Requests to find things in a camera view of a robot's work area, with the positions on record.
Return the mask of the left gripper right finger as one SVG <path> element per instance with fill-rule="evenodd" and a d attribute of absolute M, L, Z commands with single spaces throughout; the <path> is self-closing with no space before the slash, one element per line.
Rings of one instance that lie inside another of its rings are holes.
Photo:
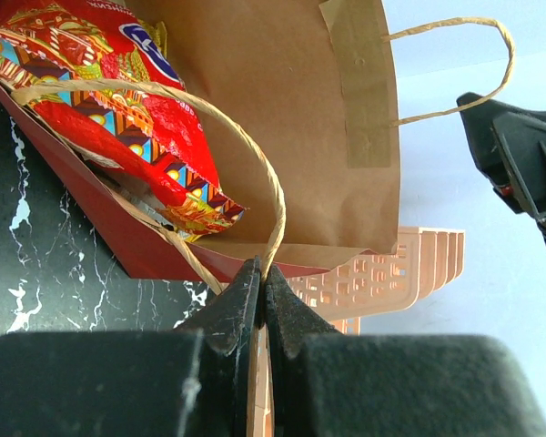
<path fill-rule="evenodd" d="M 346 335 L 272 268 L 263 287 L 277 436 L 545 436 L 519 363 L 478 335 Z"/>

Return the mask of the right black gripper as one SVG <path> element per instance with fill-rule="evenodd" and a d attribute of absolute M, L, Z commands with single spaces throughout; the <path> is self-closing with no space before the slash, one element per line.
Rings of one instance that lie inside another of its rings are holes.
<path fill-rule="evenodd" d="M 492 99 L 460 117 L 477 170 L 514 213 L 538 219 L 546 247 L 546 111 Z"/>

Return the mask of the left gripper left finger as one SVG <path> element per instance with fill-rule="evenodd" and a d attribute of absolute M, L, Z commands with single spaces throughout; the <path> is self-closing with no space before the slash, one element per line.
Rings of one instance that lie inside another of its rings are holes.
<path fill-rule="evenodd" d="M 0 436 L 249 436 L 260 266 L 174 330 L 0 337 Z"/>

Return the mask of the red brown paper bag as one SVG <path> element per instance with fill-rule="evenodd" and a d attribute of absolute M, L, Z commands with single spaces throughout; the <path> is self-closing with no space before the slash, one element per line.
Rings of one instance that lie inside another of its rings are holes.
<path fill-rule="evenodd" d="M 285 237 L 276 255 L 289 277 L 334 269 L 361 253 L 395 251 L 399 225 L 399 126 L 391 41 L 382 1 L 125 1 L 167 25 L 168 59 L 187 90 L 216 105 L 256 140 L 284 190 Z M 197 280 L 147 218 L 71 148 L 0 101 L 135 279 Z M 264 253 L 274 198 L 258 158 L 221 122 L 201 115 L 221 182 L 249 207 L 232 230 L 193 253 L 229 282 Z"/>

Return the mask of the red cookie snack bag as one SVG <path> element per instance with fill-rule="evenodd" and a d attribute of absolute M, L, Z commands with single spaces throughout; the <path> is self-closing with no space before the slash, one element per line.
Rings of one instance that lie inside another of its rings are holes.
<path fill-rule="evenodd" d="M 0 82 L 20 89 L 68 80 L 183 82 L 166 60 L 166 30 L 113 1 L 0 1 Z M 183 239 L 222 232 L 244 209 L 220 186 L 194 109 L 126 89 L 32 100 L 41 118 L 130 203 Z"/>

